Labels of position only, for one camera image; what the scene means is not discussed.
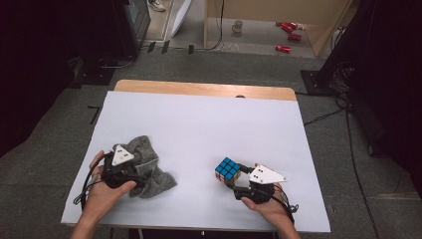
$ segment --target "black stand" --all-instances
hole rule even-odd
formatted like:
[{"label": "black stand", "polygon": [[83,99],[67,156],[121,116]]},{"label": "black stand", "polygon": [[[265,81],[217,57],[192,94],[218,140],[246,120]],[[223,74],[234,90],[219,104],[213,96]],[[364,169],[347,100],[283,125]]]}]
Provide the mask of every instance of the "black stand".
[{"label": "black stand", "polygon": [[319,84],[317,75],[319,71],[301,70],[302,80],[304,80],[308,95],[311,96],[335,96],[336,92],[329,87],[329,84]]}]

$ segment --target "wrist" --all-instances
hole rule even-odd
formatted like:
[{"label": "wrist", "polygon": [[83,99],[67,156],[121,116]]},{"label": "wrist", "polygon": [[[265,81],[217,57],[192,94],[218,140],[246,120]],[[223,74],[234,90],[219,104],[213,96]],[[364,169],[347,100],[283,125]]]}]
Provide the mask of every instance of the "wrist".
[{"label": "wrist", "polygon": [[280,238],[300,238],[298,231],[288,216],[283,215],[274,225],[277,228]]}]

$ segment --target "person's right hand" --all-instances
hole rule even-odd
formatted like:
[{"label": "person's right hand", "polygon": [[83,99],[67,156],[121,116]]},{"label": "person's right hand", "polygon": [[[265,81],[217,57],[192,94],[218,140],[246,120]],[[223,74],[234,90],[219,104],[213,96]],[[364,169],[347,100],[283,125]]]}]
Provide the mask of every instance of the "person's right hand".
[{"label": "person's right hand", "polygon": [[[280,201],[284,201],[281,194],[282,186],[280,183],[274,183],[274,185],[276,191],[273,196]],[[300,238],[288,213],[278,201],[270,199],[268,202],[256,204],[247,197],[242,197],[241,200],[250,210],[259,212],[270,224],[275,226],[279,231],[279,235],[283,236],[283,238]]]}]

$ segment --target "gray floor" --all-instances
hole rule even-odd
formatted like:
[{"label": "gray floor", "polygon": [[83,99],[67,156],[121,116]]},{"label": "gray floor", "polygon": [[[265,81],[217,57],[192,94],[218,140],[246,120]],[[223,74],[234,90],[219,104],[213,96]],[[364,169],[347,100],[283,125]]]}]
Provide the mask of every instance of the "gray floor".
[{"label": "gray floor", "polygon": [[[193,31],[180,30],[177,44],[201,41],[189,40]],[[60,221],[95,127],[91,124],[95,110],[90,107],[100,107],[118,80],[288,87],[304,92],[300,70],[318,70],[324,63],[324,58],[311,55],[241,53],[142,51],[131,65],[115,71],[109,86],[64,90],[30,138],[0,158],[0,238],[70,237],[72,228]],[[298,96],[298,102],[304,122],[337,110],[332,98]],[[368,156],[355,116],[348,117],[356,169],[379,237],[421,238],[422,204],[408,173],[389,158]],[[353,173],[345,118],[342,112],[306,126],[331,233],[301,233],[303,238],[375,238]],[[107,236],[107,228],[98,229],[96,238]],[[114,238],[125,236],[125,231],[115,231]]]}]

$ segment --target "gray cloth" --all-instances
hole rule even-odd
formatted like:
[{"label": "gray cloth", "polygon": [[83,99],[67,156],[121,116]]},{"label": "gray cloth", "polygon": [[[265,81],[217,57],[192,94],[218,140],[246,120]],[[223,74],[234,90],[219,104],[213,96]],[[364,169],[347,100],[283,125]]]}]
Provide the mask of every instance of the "gray cloth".
[{"label": "gray cloth", "polygon": [[158,155],[152,149],[148,136],[136,137],[130,143],[121,144],[121,146],[134,155],[131,163],[135,166],[137,173],[148,176],[145,187],[143,189],[134,188],[129,193],[130,197],[150,198],[177,185],[170,173],[163,172],[157,166]]}]

